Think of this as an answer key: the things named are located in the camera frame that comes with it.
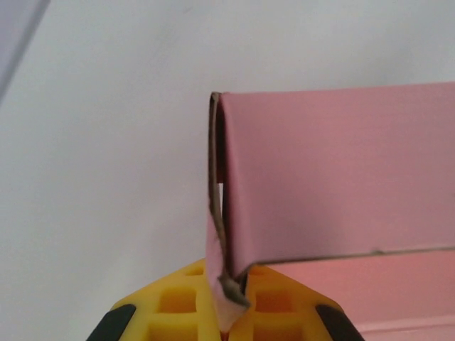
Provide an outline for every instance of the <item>yellow plastic object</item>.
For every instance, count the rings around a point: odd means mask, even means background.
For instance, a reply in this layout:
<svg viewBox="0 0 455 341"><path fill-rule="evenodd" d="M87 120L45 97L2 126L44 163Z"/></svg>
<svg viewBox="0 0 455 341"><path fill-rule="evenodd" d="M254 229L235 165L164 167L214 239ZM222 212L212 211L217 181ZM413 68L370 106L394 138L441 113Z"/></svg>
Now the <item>yellow plastic object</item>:
<svg viewBox="0 0 455 341"><path fill-rule="evenodd" d="M247 297L252 307L234 325L229 341L362 340L343 338L342 335L341 338L334 337L315 307L324 305L343 312L341 307L266 266L251 269ZM100 331L96 336L94 331L88 340L220 341L211 292L204 274L204 260L123 298L111 311L132 305L136 309L131 319L126 320L123 332L119 331L119 338L106 337Z"/></svg>

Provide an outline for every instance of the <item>pink paper surface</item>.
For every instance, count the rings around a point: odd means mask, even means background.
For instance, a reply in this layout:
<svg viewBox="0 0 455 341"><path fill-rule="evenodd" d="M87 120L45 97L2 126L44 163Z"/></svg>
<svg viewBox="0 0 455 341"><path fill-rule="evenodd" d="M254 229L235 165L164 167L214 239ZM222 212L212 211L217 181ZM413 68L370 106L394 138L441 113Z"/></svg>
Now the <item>pink paper surface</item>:
<svg viewBox="0 0 455 341"><path fill-rule="evenodd" d="M221 101L234 276L455 246L455 82Z"/></svg>
<svg viewBox="0 0 455 341"><path fill-rule="evenodd" d="M298 262L272 268L341 304L367 340L455 337L455 251ZM451 337L422 338L432 332Z"/></svg>

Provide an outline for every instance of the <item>corrugated cardboard edge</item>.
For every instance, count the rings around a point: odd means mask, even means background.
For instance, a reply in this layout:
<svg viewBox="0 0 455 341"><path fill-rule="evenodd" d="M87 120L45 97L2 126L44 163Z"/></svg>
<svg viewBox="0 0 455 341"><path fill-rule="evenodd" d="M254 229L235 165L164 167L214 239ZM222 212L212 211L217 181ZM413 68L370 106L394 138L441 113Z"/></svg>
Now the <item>corrugated cardboard edge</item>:
<svg viewBox="0 0 455 341"><path fill-rule="evenodd" d="M213 224L208 224L216 229L216 234L221 250L223 265L221 273L217 274L217 281L209 278L210 287L213 291L215 311L217 312L220 329L227 332L232 324L250 307L250 302L245 296L244 285L240 285L229 272L228 239L226 237L226 226L223 219L220 202L220 189L218 183L223 181L224 161L224 128L223 111L220 107L220 93L214 92L210 96L209 106L209 127L208 127L208 199L209 219ZM224 297L219 297L217 290L221 285Z"/></svg>

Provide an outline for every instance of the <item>white wall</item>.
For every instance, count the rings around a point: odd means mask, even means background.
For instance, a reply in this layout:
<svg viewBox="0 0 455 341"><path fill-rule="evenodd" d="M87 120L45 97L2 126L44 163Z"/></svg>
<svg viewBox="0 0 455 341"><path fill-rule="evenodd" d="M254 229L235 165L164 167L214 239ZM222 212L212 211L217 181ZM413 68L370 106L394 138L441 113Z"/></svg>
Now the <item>white wall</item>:
<svg viewBox="0 0 455 341"><path fill-rule="evenodd" d="M208 95L455 79L455 1L53 1L0 108L2 340L203 256Z"/></svg>

